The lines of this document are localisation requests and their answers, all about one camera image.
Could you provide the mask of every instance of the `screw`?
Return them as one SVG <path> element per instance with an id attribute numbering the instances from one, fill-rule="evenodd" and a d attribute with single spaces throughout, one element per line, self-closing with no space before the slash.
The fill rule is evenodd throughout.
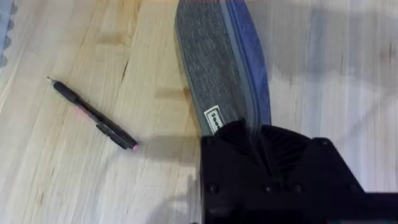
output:
<path id="1" fill-rule="evenodd" d="M 294 186 L 294 190 L 296 191 L 296 193 L 302 193 L 304 191 L 303 186 L 301 186 L 300 184 Z"/>
<path id="2" fill-rule="evenodd" d="M 327 139 L 322 139 L 322 140 L 321 140 L 321 144 L 322 144 L 322 146 L 327 146 L 327 145 L 329 145 L 329 140 L 327 140 Z"/>
<path id="3" fill-rule="evenodd" d="M 217 194 L 218 193 L 218 186 L 216 184 L 210 184 L 209 190 L 210 190 L 211 194 Z"/>
<path id="4" fill-rule="evenodd" d="M 263 186 L 262 190 L 265 191 L 265 193 L 271 193 L 272 192 L 272 188 L 270 186 Z"/>

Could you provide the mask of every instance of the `pen tip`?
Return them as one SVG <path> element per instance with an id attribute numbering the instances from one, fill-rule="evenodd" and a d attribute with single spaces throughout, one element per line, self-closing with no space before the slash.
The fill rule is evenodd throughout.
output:
<path id="1" fill-rule="evenodd" d="M 55 82 L 55 80 L 50 78 L 50 77 L 47 77 L 47 79 L 49 80 L 50 83 L 54 83 Z"/>

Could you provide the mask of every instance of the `pen clip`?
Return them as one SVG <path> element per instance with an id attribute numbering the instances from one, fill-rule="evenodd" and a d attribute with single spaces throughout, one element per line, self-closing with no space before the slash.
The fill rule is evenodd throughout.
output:
<path id="1" fill-rule="evenodd" d="M 96 127 L 104 133 L 107 137 L 109 137 L 113 142 L 122 147 L 123 149 L 127 149 L 131 147 L 122 137 L 115 134 L 111 129 L 109 129 L 105 124 L 97 124 Z"/>

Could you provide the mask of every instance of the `wood grain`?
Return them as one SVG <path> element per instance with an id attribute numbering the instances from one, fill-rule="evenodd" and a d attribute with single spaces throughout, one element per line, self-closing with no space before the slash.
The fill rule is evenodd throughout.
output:
<path id="1" fill-rule="evenodd" d="M 0 223 L 200 222 L 199 132 L 178 62 L 177 2 L 15 4 L 0 71 Z M 274 124 L 331 138 L 366 189 L 397 190 L 398 4 L 248 4 L 266 50 Z M 46 76 L 141 149 L 120 150 Z"/>

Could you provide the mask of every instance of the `pen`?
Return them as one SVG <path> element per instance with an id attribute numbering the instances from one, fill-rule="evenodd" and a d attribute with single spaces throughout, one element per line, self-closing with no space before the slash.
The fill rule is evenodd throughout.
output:
<path id="1" fill-rule="evenodd" d="M 132 138 L 125 130 L 120 126 L 115 124 L 113 121 L 108 119 L 105 115 L 100 113 L 98 110 L 94 109 L 91 105 L 86 103 L 82 98 L 75 93 L 73 90 L 69 89 L 65 84 L 58 80 L 54 80 L 47 77 L 51 82 L 53 88 L 59 92 L 63 97 L 65 97 L 69 102 L 73 103 L 79 109 L 81 109 L 85 114 L 87 114 L 96 123 L 96 127 L 108 136 L 112 141 L 123 149 L 137 149 L 138 143 L 134 138 Z"/>

